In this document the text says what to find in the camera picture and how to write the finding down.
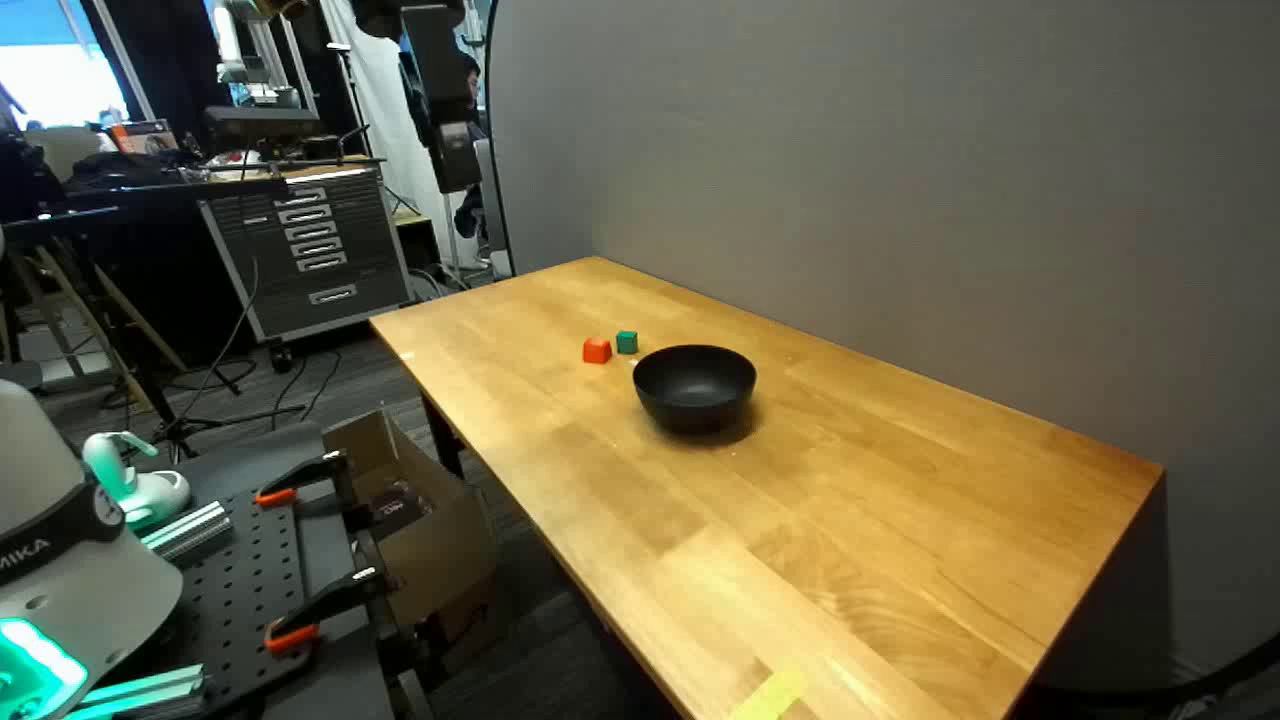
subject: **wooden table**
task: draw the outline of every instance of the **wooden table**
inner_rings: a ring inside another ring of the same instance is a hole
[[[1165,477],[613,260],[372,325],[689,718],[1004,718]],[[751,432],[668,440],[617,329],[751,358]]]

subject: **cable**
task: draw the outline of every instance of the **cable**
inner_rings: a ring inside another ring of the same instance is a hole
[[[287,375],[287,383],[278,392],[278,403],[274,403],[274,432],[281,429],[283,396],[287,396],[287,389],[310,374],[310,359],[311,359],[311,358],[306,358],[306,359],[297,366],[297,374]]]
[[[311,403],[310,403],[297,421],[310,421],[310,417],[311,417],[311,410],[321,403],[321,396],[326,396],[326,389],[331,383],[331,375],[337,375],[342,366],[346,366],[346,349],[331,351],[331,366],[329,366],[326,380],[318,383]]]
[[[522,276],[517,254],[514,254],[505,173],[498,167],[498,132],[493,132],[493,41],[498,41],[498,14],[502,9],[505,9],[505,0],[493,0],[490,6],[490,24],[485,24],[485,136],[490,136],[490,166],[493,166],[493,200],[498,200],[498,212],[505,216],[505,233],[509,233],[509,270],[514,270],[514,276]]]

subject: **table leg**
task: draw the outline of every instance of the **table leg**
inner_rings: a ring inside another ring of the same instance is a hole
[[[433,403],[433,396],[424,396],[424,411],[428,411],[428,429],[433,429],[433,445],[436,445],[436,456],[440,465],[452,474],[452,477],[466,477],[466,445],[458,440],[447,417]]]

